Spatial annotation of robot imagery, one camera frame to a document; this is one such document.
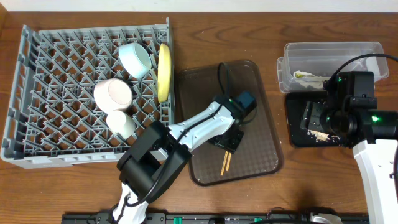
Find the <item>white cup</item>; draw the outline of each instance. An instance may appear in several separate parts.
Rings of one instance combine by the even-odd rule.
[[[142,78],[152,68],[148,52],[138,43],[122,45],[119,58],[124,69],[136,79]]]
[[[98,107],[107,114],[114,110],[124,111],[131,105],[132,92],[124,81],[111,78],[95,86],[94,100]]]
[[[119,133],[124,139],[132,136],[136,130],[136,124],[130,116],[122,111],[112,111],[106,117],[106,124],[113,133]]]

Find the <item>transparent container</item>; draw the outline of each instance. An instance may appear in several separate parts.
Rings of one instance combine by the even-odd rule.
[[[384,53],[379,42],[314,42],[290,43],[285,46],[284,57],[277,60],[279,88],[282,93],[292,91],[319,91],[323,82],[348,60],[373,53]],[[387,60],[381,57],[362,58],[342,69],[372,71],[374,81],[389,76]],[[316,77],[295,78],[294,72],[309,72]]]

